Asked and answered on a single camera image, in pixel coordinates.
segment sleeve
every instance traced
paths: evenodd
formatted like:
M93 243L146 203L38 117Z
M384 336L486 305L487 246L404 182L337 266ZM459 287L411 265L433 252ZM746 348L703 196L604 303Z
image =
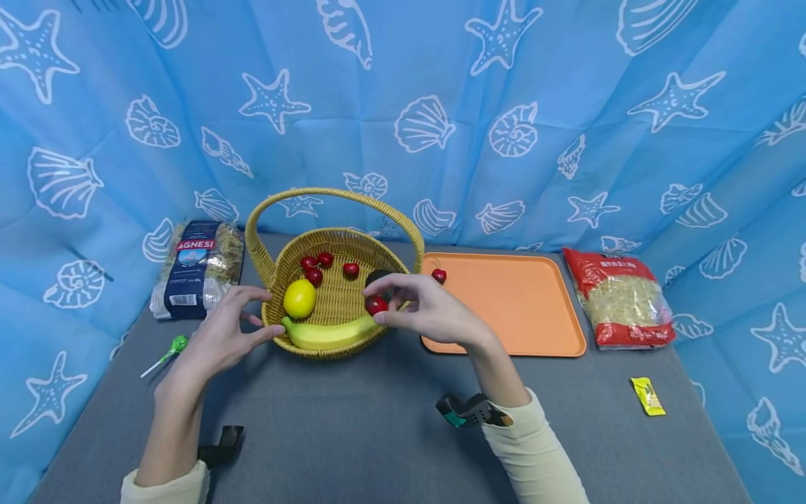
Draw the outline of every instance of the sleeve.
M120 504L204 504L210 486L210 471L201 460L183 477L164 485L137 486L137 470L123 478Z
M492 407L509 416L512 425L484 424L484 437L504 465L521 504L589 504L585 488L568 455L546 421L540 401L517 408Z

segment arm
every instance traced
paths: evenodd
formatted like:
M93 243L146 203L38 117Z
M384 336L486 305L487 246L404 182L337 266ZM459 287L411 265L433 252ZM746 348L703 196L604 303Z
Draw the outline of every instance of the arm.
M392 274L365 295L397 288L377 323L426 335L467 350L491 406L509 416L508 427L483 425L484 437L504 465L521 504L588 504L574 466L551 430L534 393L523 385L501 341L476 314L426 275ZM406 301L406 310L397 311Z
M253 348L282 334L282 326L243 334L239 319L263 324L243 307L271 295L257 287L233 287L211 311L154 393L151 432L139 469L123 480L122 504L201 504L210 480L197 460L204 391L216 375L240 362Z

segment noodle package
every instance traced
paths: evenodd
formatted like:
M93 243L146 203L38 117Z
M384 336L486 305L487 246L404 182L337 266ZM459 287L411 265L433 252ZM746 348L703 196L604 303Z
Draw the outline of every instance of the noodle package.
M656 348L675 339L661 286L640 260L570 248L563 254L599 348Z
M177 225L149 309L155 319L203 319L238 285L243 238L234 224L193 220Z

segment hand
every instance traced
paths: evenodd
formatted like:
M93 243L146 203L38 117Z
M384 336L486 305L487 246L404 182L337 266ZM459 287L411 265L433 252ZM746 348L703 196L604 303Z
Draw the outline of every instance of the hand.
M190 337L188 346L177 357L171 374L206 383L210 378L238 364L249 352L285 332L282 326L263 327L253 314L243 312L252 300L268 301L272 295L265 289L239 285L231 287L218 305ZM262 327L241 332L239 319Z
M439 343L464 347L486 343L496 336L478 315L453 297L429 275L392 273L379 278L364 290L364 296L398 288L388 311L376 313L376 323L416 331ZM412 303L397 311L404 302Z

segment barcode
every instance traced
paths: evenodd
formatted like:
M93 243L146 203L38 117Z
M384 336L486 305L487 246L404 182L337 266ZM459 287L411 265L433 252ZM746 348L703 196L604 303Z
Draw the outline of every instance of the barcode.
M168 300L174 306L196 306L196 294L177 294L168 296Z

